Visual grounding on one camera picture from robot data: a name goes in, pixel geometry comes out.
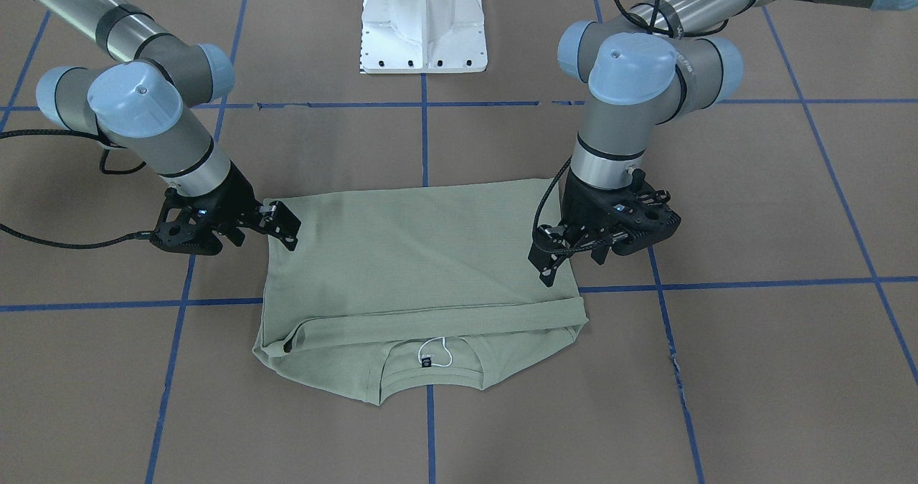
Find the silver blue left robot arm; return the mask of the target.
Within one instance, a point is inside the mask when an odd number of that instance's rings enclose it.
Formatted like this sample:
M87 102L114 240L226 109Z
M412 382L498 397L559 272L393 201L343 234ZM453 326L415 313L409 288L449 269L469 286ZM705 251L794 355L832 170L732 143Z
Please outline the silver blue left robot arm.
M530 263L551 287L572 255L590 252L603 264L666 241L681 219L670 194L653 188L640 164L651 131L737 91L744 62L719 37L728 21L778 0L646 0L609 22L577 22L559 40L564 73L590 94L565 177L557 225L534 220ZM916 0L795 0L831 6L905 11Z

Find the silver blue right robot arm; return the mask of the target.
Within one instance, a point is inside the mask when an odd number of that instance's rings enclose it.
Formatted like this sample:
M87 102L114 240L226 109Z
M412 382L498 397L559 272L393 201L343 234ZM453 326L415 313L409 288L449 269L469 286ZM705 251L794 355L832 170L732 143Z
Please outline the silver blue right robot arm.
M216 255L224 239L240 246L251 229L295 249L301 221L278 201L260 203L192 112L232 91L233 65L220 47L187 44L126 0L33 1L115 62L104 70L49 70L37 83L40 111L60 135L132 151L167 186L155 227L129 238L161 251Z

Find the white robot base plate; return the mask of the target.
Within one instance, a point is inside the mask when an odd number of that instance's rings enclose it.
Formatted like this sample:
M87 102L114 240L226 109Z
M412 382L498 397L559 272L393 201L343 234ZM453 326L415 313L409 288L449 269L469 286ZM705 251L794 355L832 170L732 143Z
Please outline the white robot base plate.
M461 75L488 66L482 0L363 0L364 75Z

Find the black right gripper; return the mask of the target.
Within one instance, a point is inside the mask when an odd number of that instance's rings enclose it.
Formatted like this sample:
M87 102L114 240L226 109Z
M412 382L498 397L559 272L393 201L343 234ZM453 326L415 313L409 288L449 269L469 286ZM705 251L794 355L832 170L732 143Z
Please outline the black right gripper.
M239 247L242 228L252 226L278 239L289 252L298 245L301 220L280 200L261 206L252 184L232 163L225 180L202 196L182 196L168 188L148 241L165 252L217 255L223 248L221 237Z

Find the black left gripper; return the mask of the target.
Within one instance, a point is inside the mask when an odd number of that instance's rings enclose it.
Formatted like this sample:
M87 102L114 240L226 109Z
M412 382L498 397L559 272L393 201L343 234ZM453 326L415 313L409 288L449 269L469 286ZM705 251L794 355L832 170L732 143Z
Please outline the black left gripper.
M602 265L609 252L631 255L676 232L681 217L669 206L669 192L647 183L643 170L626 177L633 182L607 190L568 174L559 226L536 226L532 232L528 260L539 271L542 284L553 287L560 267L576 249L590 251Z

